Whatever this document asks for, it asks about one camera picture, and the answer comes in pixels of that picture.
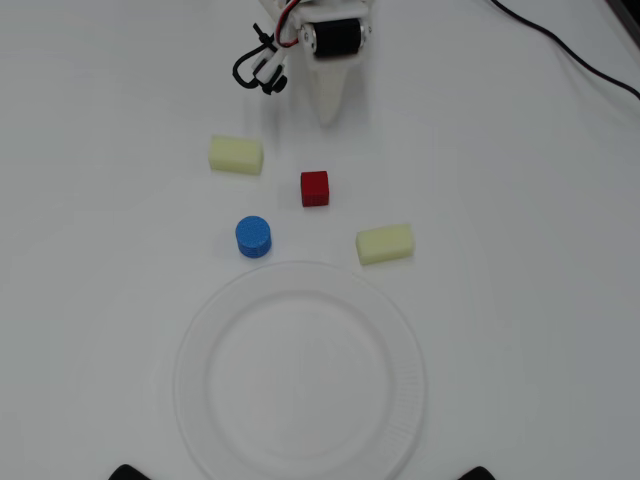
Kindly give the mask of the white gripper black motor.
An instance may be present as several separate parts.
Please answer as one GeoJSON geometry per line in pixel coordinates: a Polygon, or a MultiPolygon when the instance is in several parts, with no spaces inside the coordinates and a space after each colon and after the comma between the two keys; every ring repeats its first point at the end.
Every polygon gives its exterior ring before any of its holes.
{"type": "Polygon", "coordinates": [[[310,99],[320,125],[332,125],[359,102],[371,32],[372,1],[260,1],[281,49],[302,45],[310,99]]]}

